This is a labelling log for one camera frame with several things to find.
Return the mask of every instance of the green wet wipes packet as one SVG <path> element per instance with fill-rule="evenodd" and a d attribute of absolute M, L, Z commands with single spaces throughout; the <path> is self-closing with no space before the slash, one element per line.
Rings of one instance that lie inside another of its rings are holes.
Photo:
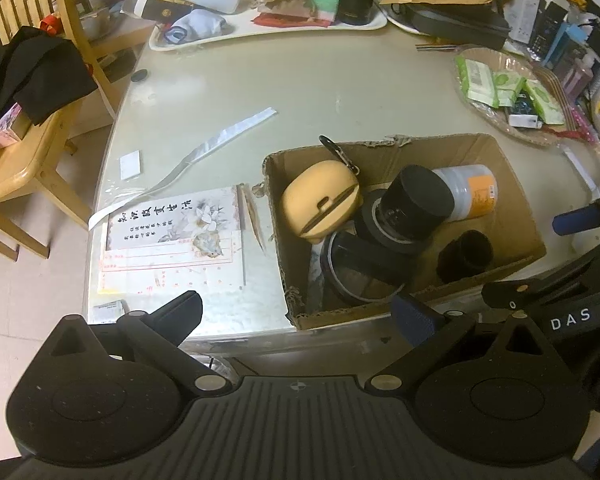
<path fill-rule="evenodd" d="M 513 106 L 525 84 L 525 78 L 513 70 L 499 70 L 493 73 L 493 83 L 500 106 Z"/>
<path fill-rule="evenodd" d="M 542 86 L 541 82 L 527 79 L 525 89 L 533 101 L 536 112 L 546 124 L 564 124 L 564 114 L 560 104 Z"/>
<path fill-rule="evenodd" d="M 491 69 L 479 61 L 456 56 L 460 88 L 467 99 L 498 107 L 498 94 L 493 84 Z"/>

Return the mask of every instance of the carabiner clip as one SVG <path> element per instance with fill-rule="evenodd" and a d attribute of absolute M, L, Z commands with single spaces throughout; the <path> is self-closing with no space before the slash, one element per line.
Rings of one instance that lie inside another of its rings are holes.
<path fill-rule="evenodd" d="M 360 168 L 357 167 L 351 159 L 345 154 L 344 150 L 338 146 L 335 142 L 333 142 L 329 137 L 321 135 L 318 137 L 318 140 L 322 143 L 322 145 L 327 148 L 331 152 L 332 155 L 335 155 L 337 158 L 341 160 L 341 162 L 353 171 L 354 175 L 360 174 Z"/>

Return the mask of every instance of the chair seat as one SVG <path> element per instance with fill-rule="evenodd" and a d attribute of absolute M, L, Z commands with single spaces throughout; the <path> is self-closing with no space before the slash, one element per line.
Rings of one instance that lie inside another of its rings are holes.
<path fill-rule="evenodd" d="M 24 138 L 0 150 L 0 202 L 12 198 L 48 164 L 50 150 L 59 153 L 64 145 L 77 103 L 53 113 L 39 126 L 32 125 Z"/>

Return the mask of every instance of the white plastic jar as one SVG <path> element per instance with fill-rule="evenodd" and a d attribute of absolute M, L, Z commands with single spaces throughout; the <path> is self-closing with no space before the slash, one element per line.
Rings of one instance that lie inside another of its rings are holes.
<path fill-rule="evenodd" d="M 486 215 L 496 207 L 498 183 L 483 164 L 438 168 L 433 172 L 445 181 L 454 196 L 454 210 L 447 222 Z"/>

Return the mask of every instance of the blue handle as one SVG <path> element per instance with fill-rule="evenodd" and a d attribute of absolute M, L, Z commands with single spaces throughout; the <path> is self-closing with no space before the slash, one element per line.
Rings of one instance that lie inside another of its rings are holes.
<path fill-rule="evenodd" d="M 391 318 L 400 335 L 413 346 L 424 343 L 446 323 L 445 316 L 416 300 L 411 294 L 392 299 Z"/>
<path fill-rule="evenodd" d="M 600 227 L 600 208 L 594 204 L 554 217 L 554 233 L 560 236 Z"/>

